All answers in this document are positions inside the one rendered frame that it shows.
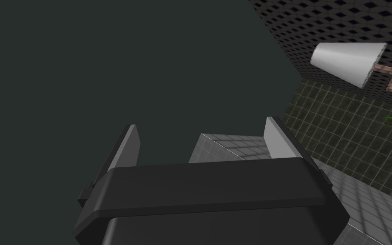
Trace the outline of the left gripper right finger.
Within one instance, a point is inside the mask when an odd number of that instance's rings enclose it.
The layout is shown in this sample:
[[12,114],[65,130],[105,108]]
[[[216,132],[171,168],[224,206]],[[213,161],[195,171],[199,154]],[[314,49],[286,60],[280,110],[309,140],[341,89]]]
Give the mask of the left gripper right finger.
[[315,169],[319,169],[313,158],[306,152],[289,129],[278,117],[267,117],[263,138],[272,158],[300,157]]

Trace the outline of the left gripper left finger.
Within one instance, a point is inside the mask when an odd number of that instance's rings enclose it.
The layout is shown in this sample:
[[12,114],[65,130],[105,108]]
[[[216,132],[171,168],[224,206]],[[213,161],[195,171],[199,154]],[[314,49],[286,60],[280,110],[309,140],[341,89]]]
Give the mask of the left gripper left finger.
[[106,157],[106,160],[102,164],[102,167],[94,180],[94,185],[113,168],[136,166],[139,150],[140,139],[136,125],[125,125]]

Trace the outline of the white lampshade floor lamp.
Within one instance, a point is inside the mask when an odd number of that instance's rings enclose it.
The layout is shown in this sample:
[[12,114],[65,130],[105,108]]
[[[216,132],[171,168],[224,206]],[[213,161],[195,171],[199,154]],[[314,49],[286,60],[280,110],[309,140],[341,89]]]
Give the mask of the white lampshade floor lamp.
[[[364,88],[373,72],[392,76],[392,67],[380,65],[387,43],[319,43],[310,64],[358,88]],[[392,79],[387,91],[392,92]]]

